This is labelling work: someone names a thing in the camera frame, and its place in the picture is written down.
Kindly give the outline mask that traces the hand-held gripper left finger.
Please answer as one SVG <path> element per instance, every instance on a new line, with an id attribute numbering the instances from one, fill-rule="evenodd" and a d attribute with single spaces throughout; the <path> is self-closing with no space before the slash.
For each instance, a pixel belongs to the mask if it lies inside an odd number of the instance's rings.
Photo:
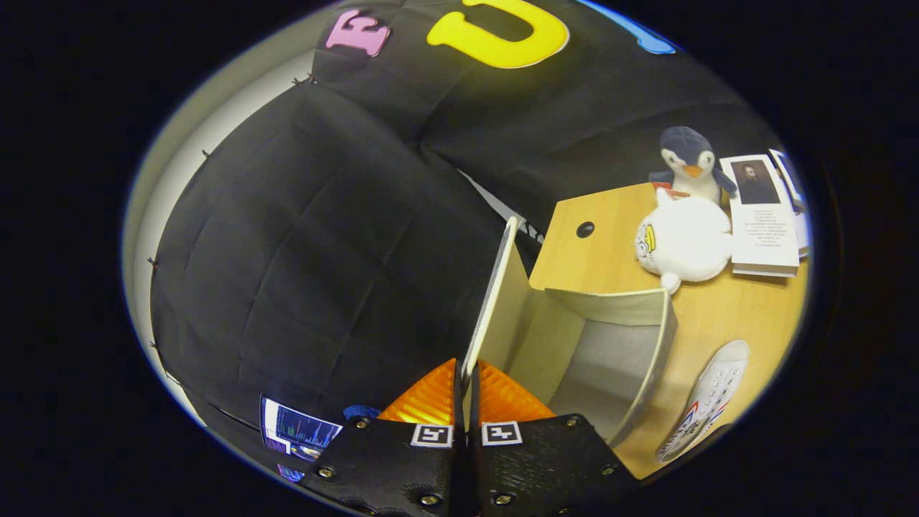
<path id="1" fill-rule="evenodd" d="M 445 361 L 378 414 L 351 410 L 298 486 L 373 516 L 447 516 L 464 449 L 462 364 Z"/>

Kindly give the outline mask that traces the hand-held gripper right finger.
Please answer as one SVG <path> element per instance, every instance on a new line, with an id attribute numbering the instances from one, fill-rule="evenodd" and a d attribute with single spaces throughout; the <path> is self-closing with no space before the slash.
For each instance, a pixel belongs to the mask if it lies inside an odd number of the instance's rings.
<path id="1" fill-rule="evenodd" d="M 610 516 L 640 482 L 584 415 L 554 414 L 479 360 L 468 449 L 479 516 Z"/>

